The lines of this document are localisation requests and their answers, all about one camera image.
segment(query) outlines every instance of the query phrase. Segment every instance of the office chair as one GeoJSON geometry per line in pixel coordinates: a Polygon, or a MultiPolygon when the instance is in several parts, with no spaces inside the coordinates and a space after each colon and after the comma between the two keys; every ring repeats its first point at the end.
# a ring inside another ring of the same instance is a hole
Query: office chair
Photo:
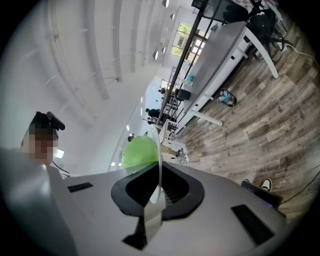
{"type": "MultiPolygon", "coordinates": [[[[275,12],[271,9],[260,9],[262,6],[261,1],[250,1],[252,3],[251,12],[248,12],[247,9],[232,0],[202,0],[201,3],[206,6],[200,7],[198,5],[198,7],[204,10],[202,15],[204,18],[218,21],[222,24],[246,22],[246,27],[256,36],[261,44],[266,47],[269,56],[271,56],[270,44],[277,48],[275,43],[281,43],[280,51],[284,50],[285,43],[291,45],[291,43],[282,36],[281,38],[273,37],[277,21],[275,12]]],[[[246,37],[244,40],[247,43],[250,42],[246,37]]]]}

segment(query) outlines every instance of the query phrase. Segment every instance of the white desk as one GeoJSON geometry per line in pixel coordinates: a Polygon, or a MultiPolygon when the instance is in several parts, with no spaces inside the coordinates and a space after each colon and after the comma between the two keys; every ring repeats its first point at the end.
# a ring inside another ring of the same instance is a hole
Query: white desk
{"type": "Polygon", "coordinates": [[[211,91],[210,94],[207,94],[208,87],[218,77],[220,72],[224,70],[235,51],[238,51],[243,57],[248,58],[244,51],[239,48],[239,44],[244,36],[247,36],[261,53],[273,76],[275,78],[279,77],[268,52],[255,35],[247,29],[244,21],[219,26],[216,31],[210,33],[201,55],[190,73],[190,75],[194,76],[193,86],[184,86],[184,89],[190,92],[190,98],[183,102],[183,112],[185,114],[192,114],[218,126],[223,125],[221,121],[202,114],[194,110],[194,108],[200,98],[206,97],[213,100],[210,95],[215,93],[219,87],[217,86],[214,92],[211,91]]]}

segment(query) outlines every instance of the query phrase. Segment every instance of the ceiling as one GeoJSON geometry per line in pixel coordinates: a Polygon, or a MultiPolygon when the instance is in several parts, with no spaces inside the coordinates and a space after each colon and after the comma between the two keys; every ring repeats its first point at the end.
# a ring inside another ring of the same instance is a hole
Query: ceiling
{"type": "Polygon", "coordinates": [[[59,133],[65,151],[59,164],[75,174],[107,171],[123,128],[164,60],[161,41],[171,36],[170,15],[177,10],[174,0],[169,8],[160,0],[41,2],[2,60],[7,122],[1,144],[18,147],[35,112],[52,111],[66,126],[59,133]],[[13,127],[14,135],[6,136],[13,127]]]}

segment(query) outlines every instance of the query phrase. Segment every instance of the wooden floor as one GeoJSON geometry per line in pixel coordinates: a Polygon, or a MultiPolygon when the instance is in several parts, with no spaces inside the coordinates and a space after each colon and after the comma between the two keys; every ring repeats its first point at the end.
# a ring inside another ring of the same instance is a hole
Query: wooden floor
{"type": "MultiPolygon", "coordinates": [[[[299,27],[287,20],[286,39],[313,55],[299,27]]],[[[273,181],[273,192],[289,199],[320,171],[320,73],[312,58],[288,48],[274,51],[280,77],[263,60],[250,58],[227,86],[237,97],[233,108],[210,102],[203,110],[221,120],[219,127],[195,119],[178,134],[186,143],[190,167],[260,186],[273,181]]],[[[320,175],[300,195],[280,206],[290,221],[308,210],[320,175]]]]}

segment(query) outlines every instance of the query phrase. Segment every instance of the shoe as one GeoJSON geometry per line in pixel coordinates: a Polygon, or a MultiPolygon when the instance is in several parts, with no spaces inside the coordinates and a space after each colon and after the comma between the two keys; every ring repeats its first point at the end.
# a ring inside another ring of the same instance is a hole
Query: shoe
{"type": "Polygon", "coordinates": [[[265,191],[271,192],[272,190],[272,181],[270,178],[265,178],[263,180],[261,188],[265,191]]]}

